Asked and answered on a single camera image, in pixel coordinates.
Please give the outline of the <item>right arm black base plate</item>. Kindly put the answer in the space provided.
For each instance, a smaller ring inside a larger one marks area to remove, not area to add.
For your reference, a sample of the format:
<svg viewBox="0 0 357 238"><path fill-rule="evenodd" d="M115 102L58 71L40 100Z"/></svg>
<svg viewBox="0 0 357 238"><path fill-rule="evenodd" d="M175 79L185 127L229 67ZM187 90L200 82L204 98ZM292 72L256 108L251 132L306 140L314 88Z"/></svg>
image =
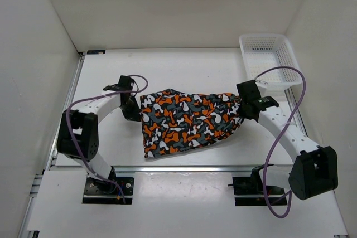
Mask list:
<svg viewBox="0 0 357 238"><path fill-rule="evenodd" d="M257 190L251 184L250 177L233 177L228 185L233 188L236 207L266 206L262 190ZM287 206L287 197L281 198L285 191L276 186L267 187L268 199L272 206Z"/></svg>

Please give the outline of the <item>camouflage orange black shorts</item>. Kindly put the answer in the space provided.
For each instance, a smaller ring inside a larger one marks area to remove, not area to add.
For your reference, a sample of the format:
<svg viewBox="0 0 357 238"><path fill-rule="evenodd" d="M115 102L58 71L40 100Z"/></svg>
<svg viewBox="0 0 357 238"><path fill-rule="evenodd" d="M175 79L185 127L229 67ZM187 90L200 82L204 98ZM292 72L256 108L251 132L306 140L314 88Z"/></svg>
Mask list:
<svg viewBox="0 0 357 238"><path fill-rule="evenodd" d="M244 119L241 97L232 93L188 94L174 89L142 95L145 158L210 146L230 137Z"/></svg>

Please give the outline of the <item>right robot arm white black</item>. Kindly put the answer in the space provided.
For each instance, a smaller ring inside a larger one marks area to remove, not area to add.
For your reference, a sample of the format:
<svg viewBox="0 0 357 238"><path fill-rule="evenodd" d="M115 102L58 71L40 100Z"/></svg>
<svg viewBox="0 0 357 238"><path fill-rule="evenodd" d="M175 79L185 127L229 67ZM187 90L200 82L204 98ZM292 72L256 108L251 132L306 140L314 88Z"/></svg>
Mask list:
<svg viewBox="0 0 357 238"><path fill-rule="evenodd" d="M239 114L265 127L290 156L292 168L269 164L252 170L250 186L263 193L270 186L289 189L300 200L320 195L338 187L337 153L305 136L271 96L261 96L254 80L237 84L241 97Z"/></svg>

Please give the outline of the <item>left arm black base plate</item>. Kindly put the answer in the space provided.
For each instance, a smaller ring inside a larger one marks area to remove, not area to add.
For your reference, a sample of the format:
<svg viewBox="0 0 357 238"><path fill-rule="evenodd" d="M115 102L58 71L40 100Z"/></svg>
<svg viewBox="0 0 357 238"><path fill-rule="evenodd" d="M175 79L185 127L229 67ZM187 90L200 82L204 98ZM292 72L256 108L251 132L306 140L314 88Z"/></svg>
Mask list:
<svg viewBox="0 0 357 238"><path fill-rule="evenodd" d="M116 177L124 197L112 183L106 183L87 176L82 203L94 205L131 205L133 202L134 177Z"/></svg>

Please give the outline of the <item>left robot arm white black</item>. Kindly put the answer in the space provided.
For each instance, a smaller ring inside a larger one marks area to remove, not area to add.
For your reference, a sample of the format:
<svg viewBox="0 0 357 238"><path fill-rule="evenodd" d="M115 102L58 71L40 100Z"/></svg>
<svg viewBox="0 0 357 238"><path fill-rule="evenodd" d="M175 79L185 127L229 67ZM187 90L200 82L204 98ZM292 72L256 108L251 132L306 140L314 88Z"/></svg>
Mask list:
<svg viewBox="0 0 357 238"><path fill-rule="evenodd" d="M116 109L127 121L138 122L141 117L135 94L139 92L134 75L120 76L116 84L103 88L102 94L80 100L78 109L68 108L62 114L57 151L79 163L87 174L98 181L104 193L117 187L115 171L99 154L99 123Z"/></svg>

